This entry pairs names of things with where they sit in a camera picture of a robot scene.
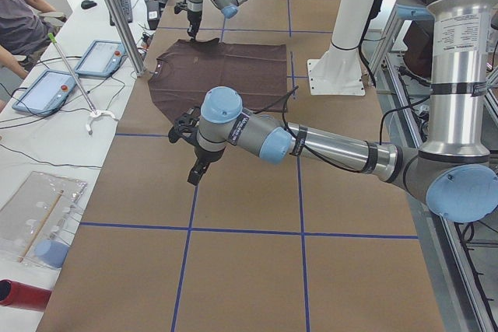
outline computer mouse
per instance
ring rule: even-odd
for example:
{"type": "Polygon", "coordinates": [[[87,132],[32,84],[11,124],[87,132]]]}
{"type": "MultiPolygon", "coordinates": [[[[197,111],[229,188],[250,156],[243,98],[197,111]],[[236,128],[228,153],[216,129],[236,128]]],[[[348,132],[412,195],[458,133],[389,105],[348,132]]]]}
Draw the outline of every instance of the computer mouse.
{"type": "Polygon", "coordinates": [[[90,9],[90,8],[94,7],[95,5],[96,5],[96,3],[93,0],[83,0],[81,2],[81,8],[83,8],[83,9],[90,9]]]}

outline brown table surface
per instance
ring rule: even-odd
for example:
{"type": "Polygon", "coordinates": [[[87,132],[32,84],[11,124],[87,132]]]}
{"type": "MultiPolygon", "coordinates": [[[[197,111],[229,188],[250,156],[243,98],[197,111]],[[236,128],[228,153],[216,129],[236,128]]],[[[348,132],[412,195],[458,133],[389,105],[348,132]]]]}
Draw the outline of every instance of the brown table surface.
{"type": "MultiPolygon", "coordinates": [[[[186,39],[170,0],[146,66],[186,39]]],[[[366,95],[311,96],[340,0],[250,0],[199,39],[286,44],[290,121],[364,140],[366,95]]],[[[200,186],[195,156],[137,80],[38,331],[442,331],[405,193],[309,159],[273,166],[229,146],[200,186]]]]}

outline person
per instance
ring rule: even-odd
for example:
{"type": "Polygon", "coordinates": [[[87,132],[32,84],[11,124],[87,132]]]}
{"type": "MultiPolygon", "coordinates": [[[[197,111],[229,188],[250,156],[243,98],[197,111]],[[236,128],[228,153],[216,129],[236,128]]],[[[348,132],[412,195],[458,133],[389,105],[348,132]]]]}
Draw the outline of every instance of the person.
{"type": "MultiPolygon", "coordinates": [[[[45,0],[0,0],[0,65],[25,79],[50,43],[48,33],[56,33],[57,28],[46,23],[33,13],[53,12],[55,8],[45,0]],[[14,55],[26,55],[19,63],[14,55]]],[[[0,102],[0,110],[5,103],[0,102]]]]}

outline gray shirt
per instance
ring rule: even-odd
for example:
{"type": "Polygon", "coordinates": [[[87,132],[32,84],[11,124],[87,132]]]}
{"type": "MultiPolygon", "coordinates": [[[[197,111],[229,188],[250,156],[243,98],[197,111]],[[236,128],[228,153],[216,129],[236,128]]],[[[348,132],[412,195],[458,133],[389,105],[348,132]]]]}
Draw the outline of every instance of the gray shirt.
{"type": "Polygon", "coordinates": [[[51,29],[24,0],[0,0],[0,45],[11,54],[33,53],[51,29]]]}

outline white table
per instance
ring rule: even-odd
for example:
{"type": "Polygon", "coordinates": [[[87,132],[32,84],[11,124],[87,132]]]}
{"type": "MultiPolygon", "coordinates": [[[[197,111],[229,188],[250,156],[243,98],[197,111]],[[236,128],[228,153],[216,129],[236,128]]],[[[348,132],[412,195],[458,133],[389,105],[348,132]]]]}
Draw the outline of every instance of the white table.
{"type": "MultiPolygon", "coordinates": [[[[91,9],[76,9],[64,27],[57,35],[57,41],[66,56],[81,56],[93,40],[120,40],[115,27],[109,24],[109,12],[103,0],[94,0],[97,6],[91,9]]],[[[146,26],[146,4],[143,0],[132,0],[134,22],[129,24],[135,41],[139,41],[143,28],[146,26]]],[[[44,53],[42,60],[57,58],[58,53],[54,46],[50,46],[44,53]]],[[[72,59],[73,66],[77,60],[72,59]]],[[[52,69],[66,71],[62,61],[47,63],[52,69]]],[[[45,70],[43,65],[35,67],[22,86],[29,86],[45,70]]],[[[132,63],[127,59],[114,74],[118,82],[108,79],[101,86],[90,93],[90,98],[97,109],[106,109],[111,98],[121,89],[120,93],[110,103],[111,110],[119,119],[125,110],[126,103],[132,92],[136,74],[132,63]]],[[[102,80],[82,79],[87,89],[92,89],[102,80]]],[[[68,98],[69,104],[64,110],[88,108],[88,104],[80,95],[77,88],[68,98]]],[[[24,114],[15,112],[11,105],[14,100],[0,114],[0,144],[15,149],[51,163],[71,163],[78,165],[102,166],[110,147],[117,127],[117,121],[110,117],[101,117],[92,123],[93,134],[89,135],[85,129],[88,111],[79,110],[71,113],[58,112],[55,115],[28,124],[19,128],[2,129],[12,124],[31,122],[36,117],[9,121],[12,118],[24,117],[24,114]]],[[[98,169],[88,167],[55,167],[41,165],[27,157],[0,148],[0,207],[10,199],[19,189],[22,182],[32,171],[41,171],[60,176],[84,180],[88,183],[85,193],[79,200],[79,206],[84,208],[95,186],[99,175],[98,169]]],[[[11,279],[24,282],[41,288],[52,289],[58,278],[58,271],[34,267],[33,265],[18,264],[0,259],[0,279],[11,279]]],[[[28,332],[37,329],[42,313],[0,307],[0,330],[28,332]]]]}

